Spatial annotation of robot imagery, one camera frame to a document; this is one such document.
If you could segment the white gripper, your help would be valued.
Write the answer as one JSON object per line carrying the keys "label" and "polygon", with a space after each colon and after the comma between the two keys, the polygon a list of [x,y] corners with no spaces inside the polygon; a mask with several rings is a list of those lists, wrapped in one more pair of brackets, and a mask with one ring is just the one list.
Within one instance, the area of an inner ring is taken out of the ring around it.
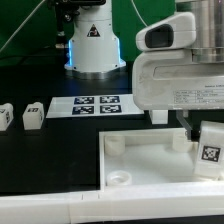
{"label": "white gripper", "polygon": [[224,109],[224,63],[193,63],[190,50],[143,52],[133,65],[132,92],[142,110],[177,110],[191,141],[188,110]]}

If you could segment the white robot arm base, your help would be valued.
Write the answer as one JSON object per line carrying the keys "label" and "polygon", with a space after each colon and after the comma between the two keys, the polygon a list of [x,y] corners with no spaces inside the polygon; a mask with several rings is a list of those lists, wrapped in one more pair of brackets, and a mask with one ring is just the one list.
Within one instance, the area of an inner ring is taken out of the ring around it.
{"label": "white robot arm base", "polygon": [[81,6],[68,42],[69,59],[64,65],[69,76],[106,79],[122,70],[120,41],[112,27],[112,0],[103,5]]}

